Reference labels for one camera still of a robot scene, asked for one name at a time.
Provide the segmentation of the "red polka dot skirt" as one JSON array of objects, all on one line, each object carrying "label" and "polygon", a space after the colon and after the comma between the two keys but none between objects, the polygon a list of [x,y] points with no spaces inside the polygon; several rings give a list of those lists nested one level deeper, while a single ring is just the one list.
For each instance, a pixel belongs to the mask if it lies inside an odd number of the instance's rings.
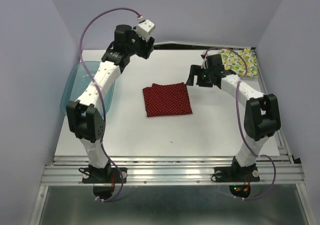
[{"label": "red polka dot skirt", "polygon": [[146,116],[181,116],[193,113],[187,86],[181,82],[169,85],[153,83],[142,89]]}]

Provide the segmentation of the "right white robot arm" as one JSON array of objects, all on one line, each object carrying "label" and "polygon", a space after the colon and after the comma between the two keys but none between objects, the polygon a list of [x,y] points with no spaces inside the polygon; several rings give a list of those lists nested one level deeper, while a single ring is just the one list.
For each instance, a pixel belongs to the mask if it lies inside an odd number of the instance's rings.
[{"label": "right white robot arm", "polygon": [[203,65],[191,65],[186,85],[212,88],[230,94],[236,105],[245,108],[243,122],[238,122],[243,144],[233,157],[230,166],[214,168],[212,180],[217,183],[260,181],[257,159],[270,137],[281,128],[278,99],[274,94],[264,94],[242,81],[231,69],[223,65],[220,54],[203,55]]}]

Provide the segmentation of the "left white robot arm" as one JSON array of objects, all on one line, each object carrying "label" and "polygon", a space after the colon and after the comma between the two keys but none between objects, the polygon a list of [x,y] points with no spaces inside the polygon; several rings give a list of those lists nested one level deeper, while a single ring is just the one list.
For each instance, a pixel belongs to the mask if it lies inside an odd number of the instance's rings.
[{"label": "left white robot arm", "polygon": [[111,178],[111,161],[102,145],[106,126],[104,98],[132,56],[150,57],[155,42],[151,36],[154,29],[155,24],[150,20],[135,27],[117,25],[114,40],[103,54],[96,73],[88,74],[91,82],[76,100],[66,105],[69,129],[83,144],[89,158],[88,167],[81,168],[80,172],[100,182]]}]

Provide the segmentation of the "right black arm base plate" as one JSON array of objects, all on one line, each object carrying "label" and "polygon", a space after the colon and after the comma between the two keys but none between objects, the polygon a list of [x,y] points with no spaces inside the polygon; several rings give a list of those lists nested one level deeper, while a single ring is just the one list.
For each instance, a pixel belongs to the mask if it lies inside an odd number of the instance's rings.
[{"label": "right black arm base plate", "polygon": [[241,183],[241,182],[259,182],[260,177],[253,175],[251,171],[235,171],[230,166],[217,166],[213,168],[211,176],[214,182],[217,183]]}]

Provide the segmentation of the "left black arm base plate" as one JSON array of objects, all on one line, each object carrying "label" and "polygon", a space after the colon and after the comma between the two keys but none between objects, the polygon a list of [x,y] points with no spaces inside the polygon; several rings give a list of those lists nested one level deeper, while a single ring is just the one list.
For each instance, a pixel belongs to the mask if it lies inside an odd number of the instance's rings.
[{"label": "left black arm base plate", "polygon": [[120,172],[115,167],[96,168],[96,167],[80,167],[78,171],[82,174],[83,184],[121,184],[126,183],[127,173],[126,167],[120,168],[123,178],[121,178]]}]

